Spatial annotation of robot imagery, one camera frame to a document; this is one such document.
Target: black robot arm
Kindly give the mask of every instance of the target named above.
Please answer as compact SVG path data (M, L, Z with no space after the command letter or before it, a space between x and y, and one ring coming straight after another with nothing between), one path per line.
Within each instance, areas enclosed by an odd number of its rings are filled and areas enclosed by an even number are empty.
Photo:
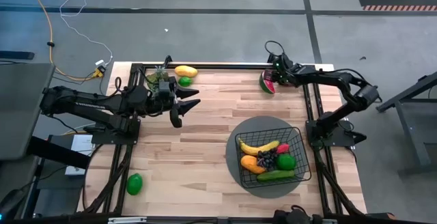
M285 53L281 55L271 53L268 62L272 63L274 70L266 76L270 76L271 81L278 82L280 85L299 87L305 84L317 83L339 88L346 103L336 111L325 112L319 117L312 129L312 136L317 138L331 136L332 131L338 127L341 119L352 112L367 109L380 98L377 86L368 83L361 75L356 77L346 72L353 70L316 70L311 65L293 63ZM352 94L351 86L357 86L359 90ZM362 136L364 135L359 134L358 140L362 140Z
M93 134L100 131L118 137L135 137L140 122L137 116L155 117L165 111L170 111L170 120L174 127L182 127L179 115L185 115L200 100L184 102L178 98L188 98L199 91L180 87L174 77L170 77L168 81L159 81L157 85L155 93L144 85L120 89L121 79L117 77L116 91L109 96L78 92L63 86L46 88L40 108L42 114L49 117L70 113L95 121L98 126L90 129Z

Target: gray floor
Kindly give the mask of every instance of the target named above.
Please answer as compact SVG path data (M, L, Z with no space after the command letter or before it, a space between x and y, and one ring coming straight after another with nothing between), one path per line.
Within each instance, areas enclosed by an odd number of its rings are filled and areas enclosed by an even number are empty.
M65 0L42 0L59 6ZM302 0L87 0L89 6L115 8L238 8L303 9ZM0 0L3 5L35 0ZM81 5L71 1L70 5ZM358 0L311 0L314 10L360 10ZM56 64L72 75L85 76L107 51L68 29L51 14L56 43ZM297 62L312 63L305 16L218 14L81 14L69 18L91 39L104 42L115 61L160 61L170 54L175 61L265 62L266 40L283 44ZM315 28L324 63L354 68L378 85L388 99L437 69L436 17L316 16ZM42 13L0 12L0 46L33 51L35 62L48 62L48 29ZM98 92L98 81L82 86L53 80L85 92ZM62 116L71 126L89 123ZM357 146L358 170L368 212L392 212L399 219L435 222L437 174L400 178L397 170L414 165L411 146L404 138L394 110L379 114L374 107L350 116L356 130L368 140ZM47 137L66 129L41 117L35 134ZM47 204L53 202L46 196Z

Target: banana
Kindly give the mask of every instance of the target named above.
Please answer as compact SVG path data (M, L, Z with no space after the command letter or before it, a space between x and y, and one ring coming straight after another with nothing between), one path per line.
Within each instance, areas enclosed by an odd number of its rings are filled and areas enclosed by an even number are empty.
M265 152L279 145L279 141L272 141L266 145L256 148L256 147L248 146L243 140L241 140L241 138L238 138L238 141L240 142L241 150L244 153L251 156L257 156L259 151Z

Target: wooden tabletop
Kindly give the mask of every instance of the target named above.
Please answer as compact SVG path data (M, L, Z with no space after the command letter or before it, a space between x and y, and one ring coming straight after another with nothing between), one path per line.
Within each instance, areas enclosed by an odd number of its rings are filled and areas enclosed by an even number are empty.
M131 62L114 63L108 93L114 91L117 76L127 85L130 65ZM332 70L333 66L322 64L317 68ZM303 90L277 87L275 95L266 94L258 85L260 72L199 70L190 88L200 91L191 99L200 98L201 102L182 118L182 128L171 125L168 113L142 120L129 175L141 174L144 186L136 196L126 194L123 214L272 217L275 210L290 210L293 204L302 206L310 215L322 213L313 152L305 134ZM325 111L341 106L336 87L321 85L320 93ZM248 193L234 181L226 165L225 147L231 131L257 115L280 118L302 131L312 178L280 198L263 199ZM113 145L104 145L91 162L86 179L88 205L108 180L113 151ZM356 207L366 212L354 157L343 148L332 148L332 153L339 185ZM328 182L326 185L334 210L332 191Z

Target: black wire basket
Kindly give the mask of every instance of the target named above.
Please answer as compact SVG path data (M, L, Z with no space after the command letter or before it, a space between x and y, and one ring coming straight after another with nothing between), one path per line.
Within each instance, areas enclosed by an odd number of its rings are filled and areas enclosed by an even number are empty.
M293 178L283 178L277 180L269 180L260 182L257 180L257 174L250 172L241 165L241 158L246 155L240 149L239 139L245 144L253 147L266 145L271 141L279 141L279 144L288 144L288 153L296 159L296 167L294 168L295 176ZM256 132L243 132L235 136L235 145L238 158L238 168L240 170L241 185L245 188L255 188L261 186L275 186L280 184L302 182L311 179L311 171L309 170L307 153L302 142L302 135L299 128L278 128L271 130L263 130ZM276 165L269 168L269 171L275 170Z

